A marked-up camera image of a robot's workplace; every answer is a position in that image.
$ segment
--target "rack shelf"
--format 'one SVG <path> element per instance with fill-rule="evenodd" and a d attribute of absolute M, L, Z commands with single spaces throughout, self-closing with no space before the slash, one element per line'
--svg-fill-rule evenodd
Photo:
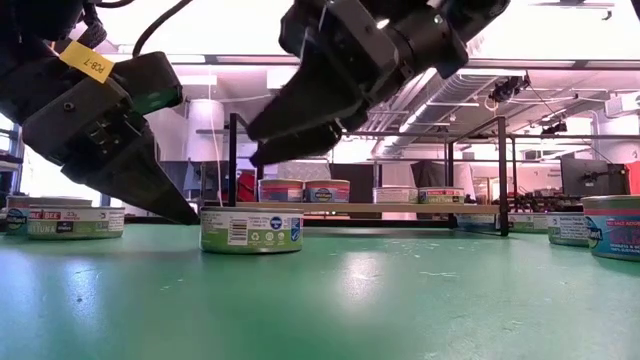
<path fill-rule="evenodd" d="M 300 209 L 343 213 L 413 212 L 421 214 L 498 214 L 497 205 L 340 204 L 340 203 L 238 203 L 240 208 Z"/>

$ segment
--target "yellow label tag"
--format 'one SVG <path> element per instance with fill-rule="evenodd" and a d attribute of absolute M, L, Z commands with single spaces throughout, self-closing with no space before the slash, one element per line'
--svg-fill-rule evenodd
<path fill-rule="evenodd" d="M 60 54 L 60 60 L 104 84 L 113 70 L 113 62 L 90 48 L 72 41 Z"/>

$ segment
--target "red object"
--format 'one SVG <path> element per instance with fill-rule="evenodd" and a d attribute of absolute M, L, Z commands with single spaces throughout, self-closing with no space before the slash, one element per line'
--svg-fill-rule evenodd
<path fill-rule="evenodd" d="M 243 172 L 238 177 L 238 201 L 255 202 L 256 177 L 251 173 Z"/>
<path fill-rule="evenodd" d="M 640 161 L 627 164 L 629 171 L 629 190 L 631 195 L 640 195 Z"/>

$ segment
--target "robotic arm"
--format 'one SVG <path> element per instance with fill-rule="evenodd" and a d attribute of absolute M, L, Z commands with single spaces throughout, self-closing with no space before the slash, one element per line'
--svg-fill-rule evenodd
<path fill-rule="evenodd" d="M 46 43 L 65 39 L 85 21 L 89 30 L 80 42 L 93 47 L 106 37 L 96 6 L 131 2 L 0 0 L 0 112 L 22 126 L 27 145 L 73 181 L 194 223 L 197 215 L 155 160 L 155 140 L 144 118 L 182 101 L 166 56 L 156 52 L 117 63 L 100 83 L 62 62 Z M 188 2 L 182 0 L 170 15 Z M 444 78 L 453 75 L 468 61 L 465 43 L 508 4 L 295 0 L 281 20 L 279 42 L 301 65 L 247 127 L 252 140 L 263 142 L 252 163 L 324 154 L 343 131 L 366 122 L 368 109 L 428 68 Z"/>
<path fill-rule="evenodd" d="M 266 165 L 331 150 L 367 110 L 435 67 L 455 74 L 466 42 L 504 12 L 509 0 L 296 0 L 281 20 L 280 45 L 299 57 L 298 72 L 247 127 L 264 141 Z"/>

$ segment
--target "computer monitor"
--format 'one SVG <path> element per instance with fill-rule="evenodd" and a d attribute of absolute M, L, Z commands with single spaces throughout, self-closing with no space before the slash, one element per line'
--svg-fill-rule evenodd
<path fill-rule="evenodd" d="M 562 188 L 570 196 L 603 196 L 628 194 L 628 178 L 624 165 L 603 160 L 560 159 Z"/>

